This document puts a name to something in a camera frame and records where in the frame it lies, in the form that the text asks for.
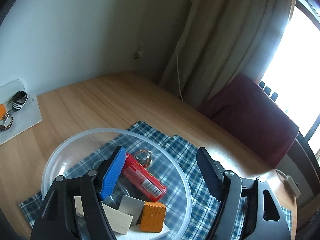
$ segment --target red upholstered chair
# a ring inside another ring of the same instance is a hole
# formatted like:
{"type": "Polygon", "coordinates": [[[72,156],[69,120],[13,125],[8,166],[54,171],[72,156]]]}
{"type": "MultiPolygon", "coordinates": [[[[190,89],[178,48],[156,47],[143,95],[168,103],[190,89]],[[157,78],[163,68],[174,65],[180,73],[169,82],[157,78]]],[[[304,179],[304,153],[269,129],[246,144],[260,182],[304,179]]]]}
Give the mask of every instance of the red upholstered chair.
{"type": "Polygon", "coordinates": [[[198,111],[275,168],[290,149],[298,126],[250,78],[238,75],[198,111]]]}

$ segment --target wall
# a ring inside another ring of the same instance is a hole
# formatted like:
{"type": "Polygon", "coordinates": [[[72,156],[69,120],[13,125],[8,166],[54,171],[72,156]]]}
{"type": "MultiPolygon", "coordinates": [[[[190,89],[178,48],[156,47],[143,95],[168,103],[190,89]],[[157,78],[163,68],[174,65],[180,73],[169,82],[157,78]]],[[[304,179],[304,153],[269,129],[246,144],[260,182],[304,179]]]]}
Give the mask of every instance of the wall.
{"type": "Polygon", "coordinates": [[[284,158],[278,164],[277,169],[283,171],[286,175],[290,175],[293,178],[294,182],[299,184],[298,189],[300,190],[301,195],[297,199],[298,208],[304,206],[314,198],[313,192],[308,182],[288,155],[284,156],[284,158]]]}
{"type": "Polygon", "coordinates": [[[0,27],[0,85],[21,79],[41,94],[125,70],[159,79],[190,2],[17,0],[0,27]],[[135,60],[142,42],[145,53],[135,60]]]}

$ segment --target blue checkered cloth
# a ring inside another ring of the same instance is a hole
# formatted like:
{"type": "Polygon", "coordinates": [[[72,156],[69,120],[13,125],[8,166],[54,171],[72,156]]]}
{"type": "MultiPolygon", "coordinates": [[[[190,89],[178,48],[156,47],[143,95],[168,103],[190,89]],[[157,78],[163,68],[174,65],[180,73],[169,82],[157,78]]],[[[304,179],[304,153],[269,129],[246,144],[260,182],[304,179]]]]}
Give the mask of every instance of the blue checkered cloth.
{"type": "MultiPolygon", "coordinates": [[[[145,122],[137,122],[128,130],[143,135],[151,141],[154,141],[156,144],[165,149],[180,165],[187,177],[192,194],[191,218],[187,230],[185,231],[181,239],[205,239],[210,230],[211,224],[218,212],[220,202],[218,202],[209,194],[198,165],[196,164],[197,148],[184,138],[178,135],[169,137],[149,126],[145,122]]],[[[145,148],[144,141],[137,138],[135,140],[133,139],[133,137],[130,138],[128,139],[128,137],[126,137],[125,135],[119,135],[100,149],[93,152],[91,155],[81,160],[74,167],[69,169],[65,174],[66,178],[82,176],[88,170],[98,167],[102,160],[108,159],[110,157],[110,155],[118,145],[123,146],[129,153],[133,153],[137,150],[145,148]]],[[[153,156],[153,163],[156,163],[156,159],[158,157],[159,156],[153,156]]],[[[149,171],[155,177],[157,177],[168,187],[167,193],[161,199],[161,202],[167,206],[165,223],[170,229],[174,228],[174,230],[171,229],[168,235],[168,239],[172,238],[179,230],[179,228],[175,229],[176,227],[174,226],[174,224],[177,221],[183,219],[183,217],[181,217],[182,215],[180,212],[176,212],[175,210],[181,210],[179,207],[177,208],[177,205],[184,205],[183,201],[181,200],[185,199],[185,193],[183,195],[183,192],[181,192],[181,190],[180,192],[178,192],[179,189],[177,189],[176,187],[177,183],[172,181],[172,177],[170,176],[170,171],[172,170],[171,168],[171,165],[168,163],[161,164],[160,162],[158,162],[157,165],[152,165],[149,169],[149,171]]],[[[116,205],[118,205],[121,200],[122,194],[123,193],[121,193],[121,189],[116,187],[111,196],[112,202],[115,202],[116,205]]],[[[33,226],[39,214],[41,204],[41,192],[19,204],[22,212],[25,214],[31,226],[33,226]]],[[[232,234],[232,239],[234,240],[238,240],[240,238],[246,208],[246,197],[242,197],[239,212],[237,214],[235,228],[232,234]]],[[[288,223],[288,228],[289,230],[291,230],[292,211],[284,207],[282,207],[282,210],[288,223]]]]}

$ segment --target wooden table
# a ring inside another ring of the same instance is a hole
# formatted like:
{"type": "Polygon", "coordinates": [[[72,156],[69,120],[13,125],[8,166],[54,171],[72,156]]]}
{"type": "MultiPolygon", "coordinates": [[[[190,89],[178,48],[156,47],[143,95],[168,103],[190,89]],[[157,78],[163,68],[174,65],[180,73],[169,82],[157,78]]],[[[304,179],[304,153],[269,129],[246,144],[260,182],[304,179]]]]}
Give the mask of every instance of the wooden table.
{"type": "Polygon", "coordinates": [[[296,201],[276,172],[222,128],[152,82],[133,73],[117,73],[45,93],[38,103],[43,121],[0,146],[0,205],[17,233],[31,234],[18,203],[40,190],[44,166],[59,144],[87,129],[127,129],[142,120],[169,136],[178,134],[196,147],[206,147],[225,169],[241,177],[264,174],[281,205],[293,212],[291,236],[295,238],[296,201]]]}

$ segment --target plastic bowl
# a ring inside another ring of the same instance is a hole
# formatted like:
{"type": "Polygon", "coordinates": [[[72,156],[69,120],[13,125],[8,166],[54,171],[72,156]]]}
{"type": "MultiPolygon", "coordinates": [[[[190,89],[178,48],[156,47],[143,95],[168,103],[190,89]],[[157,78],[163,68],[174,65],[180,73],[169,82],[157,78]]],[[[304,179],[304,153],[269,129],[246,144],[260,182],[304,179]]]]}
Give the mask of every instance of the plastic bowl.
{"type": "MultiPolygon", "coordinates": [[[[131,154],[141,149],[152,152],[153,162],[148,170],[168,187],[160,202],[168,207],[164,223],[170,233],[161,239],[180,239],[191,217],[191,190],[187,178],[178,163],[163,148],[134,132],[97,128],[78,133],[64,141],[52,153],[44,168],[42,198],[58,175],[64,175],[67,179],[80,177],[88,170],[96,169],[102,160],[108,159],[117,146],[123,146],[131,154]]],[[[104,203],[117,208],[123,194],[144,198],[137,188],[120,176],[112,195],[104,203]]]]}

